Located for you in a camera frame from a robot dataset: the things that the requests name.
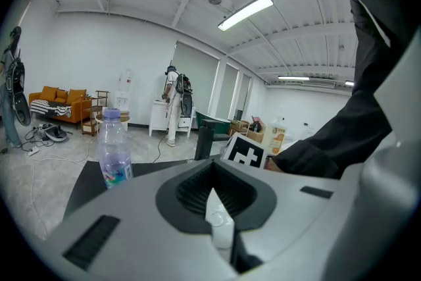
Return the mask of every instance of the white cabinet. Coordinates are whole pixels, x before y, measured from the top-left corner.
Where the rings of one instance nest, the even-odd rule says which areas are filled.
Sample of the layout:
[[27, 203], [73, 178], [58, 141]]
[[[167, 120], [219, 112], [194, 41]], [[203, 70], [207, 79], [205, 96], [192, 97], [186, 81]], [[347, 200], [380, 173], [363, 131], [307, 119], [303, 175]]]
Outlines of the white cabinet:
[[170, 113], [167, 104], [164, 102], [154, 102], [152, 107], [151, 122], [149, 128], [154, 130], [166, 130]]
[[178, 120], [178, 127], [185, 128], [190, 126], [190, 118], [180, 118]]
[[[196, 108], [191, 112], [191, 118], [180, 118], [178, 121], [177, 131], [187, 132], [187, 137], [190, 137], [191, 123], [195, 118]], [[168, 120], [170, 112], [168, 105], [165, 102], [154, 100], [152, 102], [151, 120], [149, 122], [149, 136], [152, 136], [153, 130], [166, 130], [168, 128]]]

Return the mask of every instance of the shelf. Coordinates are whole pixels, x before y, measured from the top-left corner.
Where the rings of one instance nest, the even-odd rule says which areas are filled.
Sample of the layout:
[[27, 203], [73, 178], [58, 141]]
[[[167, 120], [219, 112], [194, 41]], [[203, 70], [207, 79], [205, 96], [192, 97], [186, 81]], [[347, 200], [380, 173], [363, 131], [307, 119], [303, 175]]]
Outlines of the shelf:
[[93, 125], [93, 124], [95, 124], [96, 123], [96, 120], [94, 119], [94, 118], [90, 118], [89, 120], [86, 120], [84, 123], [83, 123], [83, 125], [84, 126], [91, 126], [91, 125]]
[[102, 105], [95, 105], [95, 106], [93, 106], [92, 107], [92, 112], [93, 113], [98, 113], [98, 112], [102, 112], [102, 110], [103, 110], [103, 106]]
[[92, 99], [92, 100], [96, 100], [96, 99], [109, 99], [109, 97], [107, 97], [107, 96], [87, 96], [87, 97], [85, 97], [85, 99]]

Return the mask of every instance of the person's hand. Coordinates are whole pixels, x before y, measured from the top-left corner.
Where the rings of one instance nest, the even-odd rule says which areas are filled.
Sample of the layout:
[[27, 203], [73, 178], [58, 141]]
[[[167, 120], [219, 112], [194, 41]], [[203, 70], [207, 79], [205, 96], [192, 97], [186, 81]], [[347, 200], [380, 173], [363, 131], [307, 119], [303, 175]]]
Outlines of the person's hand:
[[272, 158], [269, 158], [266, 163], [264, 164], [264, 169], [274, 172], [283, 172], [278, 166], [275, 164], [275, 162], [272, 160]]

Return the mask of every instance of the cable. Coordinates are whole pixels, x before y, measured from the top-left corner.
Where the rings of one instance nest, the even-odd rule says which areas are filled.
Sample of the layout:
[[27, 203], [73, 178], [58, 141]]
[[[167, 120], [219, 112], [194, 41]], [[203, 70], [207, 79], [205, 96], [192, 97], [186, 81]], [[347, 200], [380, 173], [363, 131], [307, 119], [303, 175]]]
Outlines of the cable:
[[[172, 98], [172, 102], [171, 102], [171, 110], [170, 110], [170, 116], [168, 117], [168, 124], [167, 124], [167, 126], [166, 126], [166, 128], [168, 129], [169, 128], [169, 126], [170, 126], [170, 118], [171, 118], [171, 113], [172, 113], [172, 106], [173, 106], [173, 104], [174, 104], [174, 100], [175, 100], [175, 98], [176, 98], [176, 95], [177, 95], [177, 93], [175, 93], [174, 94], [174, 97]], [[164, 137], [162, 137], [161, 138], [161, 140], [159, 141], [159, 143], [158, 143], [158, 152], [159, 152], [159, 155], [158, 155], [158, 157], [152, 162], [152, 164], [153, 163], [155, 163], [156, 161], [158, 161], [158, 159], [159, 159], [159, 157], [161, 156], [161, 151], [160, 151], [160, 149], [159, 149], [159, 146], [161, 145], [161, 142], [162, 142], [162, 140], [165, 138], [165, 136], [166, 135], [164, 135]]]
[[35, 159], [32, 157], [29, 157], [30, 159], [32, 159], [33, 161], [37, 161], [37, 162], [43, 162], [43, 161], [52, 161], [52, 160], [56, 160], [56, 161], [67, 161], [67, 162], [72, 162], [76, 165], [80, 165], [80, 166], [84, 166], [84, 164], [78, 163], [78, 162], [82, 162], [85, 159], [87, 159], [89, 157], [89, 146], [91, 145], [91, 142], [93, 140], [93, 137], [91, 138], [91, 140], [89, 141], [89, 143], [87, 144], [87, 153], [86, 156], [83, 159], [79, 159], [77, 161], [73, 161], [72, 159], [66, 158], [66, 157], [62, 157], [60, 155], [55, 155], [54, 153], [47, 153], [50, 156], [56, 156], [59, 158], [43, 158], [43, 159]]
[[52, 147], [55, 144], [55, 141], [52, 141], [53, 143], [49, 144], [48, 141], [43, 141], [40, 137], [37, 139], [37, 132], [38, 130], [36, 128], [33, 128], [31, 131], [29, 131], [25, 135], [26, 142], [22, 143], [19, 148], [25, 152], [29, 152], [29, 150], [24, 149], [24, 145], [27, 143], [35, 144], [37, 147]]
[[159, 152], [159, 155], [158, 155], [158, 157], [152, 162], [152, 164], [153, 163], [155, 163], [156, 161], [158, 161], [158, 159], [159, 159], [159, 157], [161, 156], [161, 151], [160, 151], [160, 149], [159, 149], [159, 145], [161, 144], [161, 142], [162, 142], [162, 140], [165, 138], [165, 136], [166, 135], [164, 135], [164, 137], [162, 137], [161, 138], [161, 140], [159, 141], [159, 143], [158, 143], [158, 152]]
[[42, 219], [41, 219], [41, 217], [40, 217], [40, 215], [39, 215], [39, 213], [38, 213], [38, 211], [35, 207], [35, 204], [34, 204], [34, 180], [35, 180], [35, 167], [34, 166], [32, 167], [32, 170], [33, 170], [34, 173], [32, 174], [31, 204], [32, 204], [32, 207], [34, 208], [35, 214], [37, 215], [39, 221], [42, 223], [42, 226], [44, 227], [45, 238], [47, 238], [47, 236], [48, 236], [47, 227], [45, 226], [44, 221], [42, 221]]

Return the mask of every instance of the white pants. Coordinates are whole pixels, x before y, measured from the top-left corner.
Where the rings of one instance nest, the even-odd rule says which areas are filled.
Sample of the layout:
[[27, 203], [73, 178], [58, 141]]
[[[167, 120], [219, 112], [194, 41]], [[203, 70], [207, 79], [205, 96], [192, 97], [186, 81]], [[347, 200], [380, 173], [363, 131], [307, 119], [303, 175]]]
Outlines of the white pants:
[[182, 113], [182, 97], [179, 94], [174, 96], [174, 99], [168, 107], [170, 112], [170, 122], [168, 123], [168, 140], [173, 141], [176, 139], [176, 130], [178, 127], [178, 119]]

